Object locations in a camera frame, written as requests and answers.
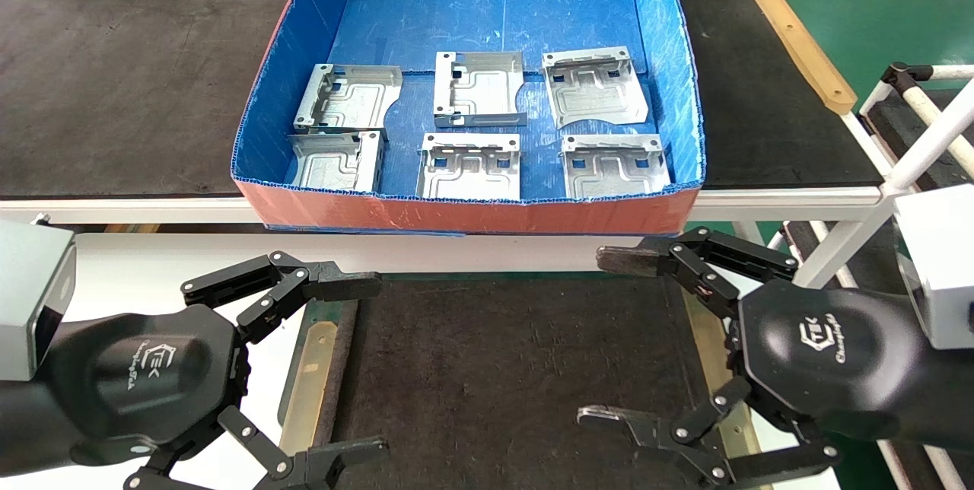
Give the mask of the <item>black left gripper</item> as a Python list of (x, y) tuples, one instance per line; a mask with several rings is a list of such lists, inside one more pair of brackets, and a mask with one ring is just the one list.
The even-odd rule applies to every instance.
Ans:
[[(286, 455), (236, 407), (246, 393), (244, 342), (263, 341), (310, 301), (375, 298), (380, 288), (376, 272), (347, 274), (336, 262), (275, 251), (184, 282), (186, 306), (206, 307), (66, 321), (31, 380), (2, 383), (2, 468), (110, 466), (157, 450), (193, 455), (222, 429), (265, 469), (254, 489), (334, 489), (348, 466), (387, 456), (386, 439)], [(257, 293), (236, 326), (209, 310)], [(170, 477), (181, 454), (153, 453), (126, 489), (201, 488)]]

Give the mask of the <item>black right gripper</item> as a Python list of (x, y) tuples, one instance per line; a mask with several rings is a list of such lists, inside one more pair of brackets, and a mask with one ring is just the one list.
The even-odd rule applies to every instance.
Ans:
[[(622, 432), (637, 448), (671, 459), (697, 487), (760, 487), (838, 466), (841, 452), (814, 422), (868, 441), (972, 447), (972, 351), (933, 348), (904, 296), (799, 288), (787, 282), (796, 259), (709, 227), (646, 237), (636, 247), (604, 245), (596, 264), (608, 274), (670, 276), (720, 319), (740, 313), (746, 372), (790, 408), (772, 416), (783, 418), (796, 446), (739, 457), (704, 438), (738, 406), (759, 400), (745, 377), (730, 379), (677, 421), (629, 408), (578, 408), (578, 424)], [(772, 282), (739, 301), (740, 290), (717, 268)]]

